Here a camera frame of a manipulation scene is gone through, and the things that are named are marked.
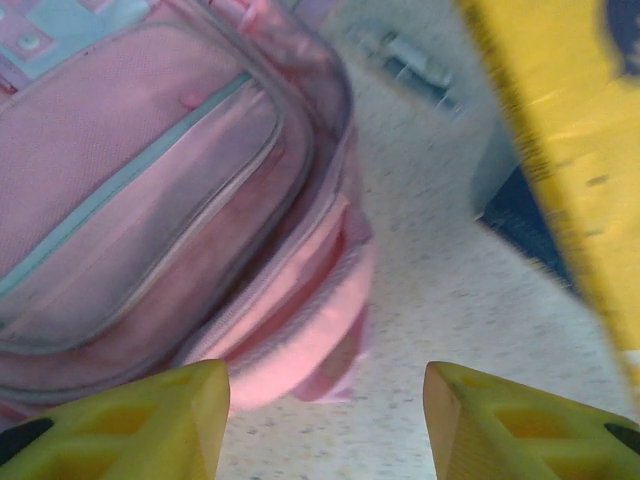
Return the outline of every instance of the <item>white floor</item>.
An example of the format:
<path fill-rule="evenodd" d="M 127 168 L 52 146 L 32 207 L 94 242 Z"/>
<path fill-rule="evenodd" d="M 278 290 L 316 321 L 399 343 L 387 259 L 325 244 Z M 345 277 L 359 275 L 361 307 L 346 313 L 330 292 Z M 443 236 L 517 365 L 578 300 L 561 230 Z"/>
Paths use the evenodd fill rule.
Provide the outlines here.
<path fill-rule="evenodd" d="M 380 246 L 375 347 L 353 403 L 283 399 L 233 418 L 221 480 L 435 479 L 425 366 L 453 361 L 633 415 L 597 320 L 474 223 L 469 183 L 496 108 L 449 0 L 344 0 L 324 33 L 357 94 L 368 212 Z M 382 18 L 449 62 L 469 100 L 452 124 L 362 69 L 343 45 Z"/>

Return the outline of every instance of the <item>backpack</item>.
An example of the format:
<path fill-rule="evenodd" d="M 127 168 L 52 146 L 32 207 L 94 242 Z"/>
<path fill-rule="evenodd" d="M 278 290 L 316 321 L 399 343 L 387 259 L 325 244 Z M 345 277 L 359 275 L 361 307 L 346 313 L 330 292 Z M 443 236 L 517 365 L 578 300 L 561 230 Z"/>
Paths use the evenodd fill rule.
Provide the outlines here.
<path fill-rule="evenodd" d="M 214 358 L 232 412 L 349 398 L 374 246 L 329 3 L 0 0 L 5 415 Z"/>

